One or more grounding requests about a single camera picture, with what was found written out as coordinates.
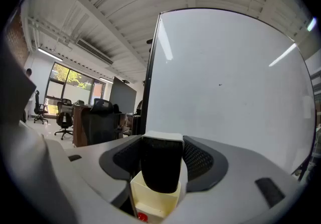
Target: chair backrest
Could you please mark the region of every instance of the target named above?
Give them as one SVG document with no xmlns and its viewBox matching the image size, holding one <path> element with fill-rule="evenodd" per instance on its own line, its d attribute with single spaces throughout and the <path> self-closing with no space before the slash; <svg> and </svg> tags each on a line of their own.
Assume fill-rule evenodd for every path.
<svg viewBox="0 0 321 224">
<path fill-rule="evenodd" d="M 83 100 L 77 100 L 76 104 L 78 105 L 85 105 L 85 102 Z"/>
<path fill-rule="evenodd" d="M 65 98 L 63 98 L 63 99 L 61 100 L 61 102 L 64 102 L 64 103 L 70 103 L 70 104 L 71 104 L 71 100 L 69 100 L 69 99 L 65 99 Z"/>
<path fill-rule="evenodd" d="M 36 92 L 35 92 L 35 98 L 36 98 L 36 105 L 35 105 L 35 114 L 38 114 L 39 113 L 39 111 L 40 111 L 40 104 L 39 104 L 39 91 L 38 90 L 36 90 Z"/>
<path fill-rule="evenodd" d="M 73 105 L 71 103 L 64 103 L 62 101 L 57 102 L 58 107 L 58 118 L 57 124 L 61 127 L 70 127 L 72 126 L 72 114 L 73 114 Z"/>
<path fill-rule="evenodd" d="M 109 101 L 95 98 L 93 107 L 81 112 L 81 120 L 88 145 L 116 139 L 116 115 Z"/>
</svg>

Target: black slot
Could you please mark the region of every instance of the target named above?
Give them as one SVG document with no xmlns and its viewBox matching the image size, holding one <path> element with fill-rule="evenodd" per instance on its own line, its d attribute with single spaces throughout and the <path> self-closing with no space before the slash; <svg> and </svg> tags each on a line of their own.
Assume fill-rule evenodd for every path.
<svg viewBox="0 0 321 224">
<path fill-rule="evenodd" d="M 78 155 L 78 154 L 75 154 L 75 155 L 70 155 L 70 156 L 68 156 L 68 158 L 69 158 L 69 160 L 70 160 L 71 162 L 73 162 L 73 161 L 76 161 L 76 160 L 78 160 L 78 159 L 81 159 L 81 156 Z"/>
<path fill-rule="evenodd" d="M 285 195 L 270 178 L 260 178 L 255 184 L 263 194 L 270 208 L 285 198 Z"/>
</svg>

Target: cream plastic part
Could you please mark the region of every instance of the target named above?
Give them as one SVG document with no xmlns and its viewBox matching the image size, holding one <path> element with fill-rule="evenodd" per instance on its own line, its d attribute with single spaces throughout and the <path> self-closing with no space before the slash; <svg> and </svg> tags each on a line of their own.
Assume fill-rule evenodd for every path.
<svg viewBox="0 0 321 224">
<path fill-rule="evenodd" d="M 146 214 L 148 222 L 155 224 L 162 221 L 176 208 L 181 183 L 178 182 L 174 193 L 158 193 L 147 187 L 140 171 L 130 182 L 130 187 L 137 213 Z"/>
<path fill-rule="evenodd" d="M 154 138 L 159 140 L 171 140 L 171 141 L 179 141 L 183 143 L 184 147 L 184 140 L 183 135 L 179 133 L 166 133 L 166 132 L 158 132 L 158 131 L 148 131 L 144 135 L 141 136 L 142 138 Z"/>
</svg>

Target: brick wall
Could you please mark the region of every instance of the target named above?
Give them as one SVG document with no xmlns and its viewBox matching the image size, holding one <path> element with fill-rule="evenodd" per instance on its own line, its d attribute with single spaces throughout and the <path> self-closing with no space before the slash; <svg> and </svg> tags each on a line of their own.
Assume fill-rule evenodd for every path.
<svg viewBox="0 0 321 224">
<path fill-rule="evenodd" d="M 16 60 L 22 67 L 24 67 L 28 57 L 28 48 L 22 29 L 20 11 L 17 11 L 15 17 L 8 27 L 6 41 Z"/>
</svg>

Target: whiteboard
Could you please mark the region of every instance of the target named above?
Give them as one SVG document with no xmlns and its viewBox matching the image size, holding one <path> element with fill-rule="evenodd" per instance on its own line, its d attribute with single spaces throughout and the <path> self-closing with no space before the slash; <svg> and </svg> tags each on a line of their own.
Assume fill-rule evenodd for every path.
<svg viewBox="0 0 321 224">
<path fill-rule="evenodd" d="M 119 111 L 125 114 L 134 112 L 135 99 L 136 91 L 118 78 L 114 77 L 109 101 L 112 104 L 117 104 Z"/>
<path fill-rule="evenodd" d="M 229 11 L 161 14 L 146 131 L 250 149 L 293 172 L 311 150 L 315 105 L 296 46 L 270 66 L 291 45 L 271 26 Z"/>
</svg>

